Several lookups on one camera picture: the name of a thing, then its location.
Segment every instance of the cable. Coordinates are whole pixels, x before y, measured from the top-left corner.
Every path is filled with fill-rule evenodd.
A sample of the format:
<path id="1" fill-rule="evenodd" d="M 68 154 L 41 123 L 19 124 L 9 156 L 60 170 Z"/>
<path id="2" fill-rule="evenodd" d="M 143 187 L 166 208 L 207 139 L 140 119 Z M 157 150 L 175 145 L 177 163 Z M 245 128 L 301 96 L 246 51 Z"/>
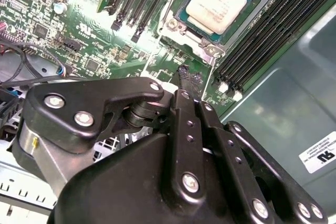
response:
<path id="1" fill-rule="evenodd" d="M 22 46 L 22 47 L 37 48 L 37 49 L 41 50 L 47 56 L 53 58 L 54 61 L 56 63 L 58 63 L 63 68 L 63 75 L 65 76 L 65 74 L 66 74 L 66 67 L 65 67 L 65 65 L 55 55 L 53 55 L 51 52 L 49 52 L 47 49 L 45 49 L 45 48 L 43 48 L 43 47 L 41 47 L 39 45 L 36 45 L 36 44 L 33 44 L 33 43 L 28 43 L 28 42 L 13 43 L 13 45 L 15 45 L 15 46 Z"/>
<path id="2" fill-rule="evenodd" d="M 14 74 L 12 75 L 12 77 L 10 77 L 8 80 L 6 80 L 5 82 L 11 82 L 13 81 L 22 71 L 26 60 L 27 60 L 27 56 L 26 54 L 18 47 L 13 46 L 13 44 L 11 43 L 7 43 L 4 41 L 0 41 L 1 45 L 4 45 L 7 48 L 10 48 L 11 50 L 14 50 L 15 52 L 17 52 L 20 55 L 21 58 L 21 62 L 19 64 L 19 66 L 17 67 L 16 71 L 14 72 Z"/>
<path id="3" fill-rule="evenodd" d="M 47 76 L 37 79 L 31 80 L 24 80 L 24 81 L 12 81 L 12 82 L 3 82 L 1 83 L 2 88 L 11 88 L 11 87 L 19 87 L 19 86 L 27 86 L 41 82 L 48 82 L 48 81 L 58 81 L 58 80 L 73 80 L 73 81 L 89 81 L 88 79 L 69 76 L 69 77 L 62 77 L 62 76 Z"/>

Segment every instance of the motherboard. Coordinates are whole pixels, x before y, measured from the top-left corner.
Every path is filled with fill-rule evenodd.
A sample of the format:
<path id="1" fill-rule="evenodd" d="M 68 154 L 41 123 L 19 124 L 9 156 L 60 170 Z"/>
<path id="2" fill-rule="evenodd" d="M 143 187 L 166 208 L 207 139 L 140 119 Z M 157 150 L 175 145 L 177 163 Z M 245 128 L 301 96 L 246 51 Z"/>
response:
<path id="1" fill-rule="evenodd" d="M 202 75 L 203 100 L 221 116 L 334 3 L 0 0 L 0 37 L 43 47 L 84 78 L 169 82 L 188 65 Z"/>

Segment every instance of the dell logo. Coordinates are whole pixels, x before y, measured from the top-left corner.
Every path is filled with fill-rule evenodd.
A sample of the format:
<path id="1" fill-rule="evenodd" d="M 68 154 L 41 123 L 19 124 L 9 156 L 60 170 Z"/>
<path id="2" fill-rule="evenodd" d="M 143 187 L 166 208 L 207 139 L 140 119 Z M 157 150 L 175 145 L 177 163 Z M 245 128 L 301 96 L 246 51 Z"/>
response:
<path id="1" fill-rule="evenodd" d="M 322 153 L 322 154 L 317 156 L 317 158 L 324 163 L 327 162 L 328 160 L 334 158 L 334 157 L 335 157 L 335 155 L 331 152 L 328 152 L 328 151 L 326 151 L 325 153 Z"/>

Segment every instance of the white label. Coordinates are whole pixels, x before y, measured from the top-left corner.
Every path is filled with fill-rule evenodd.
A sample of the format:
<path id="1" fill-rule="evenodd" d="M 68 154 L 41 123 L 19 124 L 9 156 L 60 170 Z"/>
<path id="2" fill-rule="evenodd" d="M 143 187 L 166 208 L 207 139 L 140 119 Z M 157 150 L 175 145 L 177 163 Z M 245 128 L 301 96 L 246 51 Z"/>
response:
<path id="1" fill-rule="evenodd" d="M 299 155 L 309 173 L 314 173 L 336 160 L 336 131 Z"/>

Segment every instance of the metal screw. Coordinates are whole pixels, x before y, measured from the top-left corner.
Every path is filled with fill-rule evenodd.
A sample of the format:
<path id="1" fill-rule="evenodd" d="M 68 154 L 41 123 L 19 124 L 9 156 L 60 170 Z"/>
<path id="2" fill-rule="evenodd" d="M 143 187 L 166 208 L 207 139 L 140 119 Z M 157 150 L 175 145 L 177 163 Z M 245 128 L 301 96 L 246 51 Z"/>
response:
<path id="1" fill-rule="evenodd" d="M 241 128 L 237 125 L 237 124 L 234 124 L 233 127 L 235 128 L 236 131 L 238 132 L 241 132 Z"/>
<path id="2" fill-rule="evenodd" d="M 265 205 L 259 200 L 253 200 L 253 207 L 256 210 L 257 214 L 259 214 L 262 218 L 267 219 L 268 211 Z"/>
<path id="3" fill-rule="evenodd" d="M 305 216 L 306 218 L 310 218 L 310 212 L 308 211 L 308 209 L 306 208 L 304 204 L 298 203 L 298 207 L 303 216 Z"/>
<path id="4" fill-rule="evenodd" d="M 44 103 L 53 109 L 60 109 L 65 105 L 65 101 L 56 95 L 49 95 L 45 97 Z"/>
<path id="5" fill-rule="evenodd" d="M 94 119 L 89 112 L 82 111 L 75 115 L 75 122 L 80 126 L 90 127 L 93 125 Z"/>
<path id="6" fill-rule="evenodd" d="M 318 209 L 317 206 L 311 204 L 311 210 L 313 210 L 314 214 L 320 218 L 320 219 L 323 219 L 323 214 L 321 213 L 321 211 Z"/>
<path id="7" fill-rule="evenodd" d="M 150 86 L 151 86 L 152 89 L 154 89 L 156 91 L 160 90 L 160 87 L 154 82 L 152 82 Z"/>
<path id="8" fill-rule="evenodd" d="M 211 108 L 211 106 L 210 106 L 209 104 L 206 103 L 204 106 L 205 106 L 205 108 L 206 108 L 207 110 L 209 110 L 209 111 L 212 110 L 212 108 Z"/>
<path id="9" fill-rule="evenodd" d="M 200 188 L 197 179 L 189 173 L 183 175 L 182 183 L 185 189 L 187 189 L 191 193 L 197 192 Z"/>
<path id="10" fill-rule="evenodd" d="M 187 92 L 182 92 L 182 94 L 181 94 L 185 99 L 190 99 L 190 96 L 189 96 L 189 94 L 187 93 Z"/>

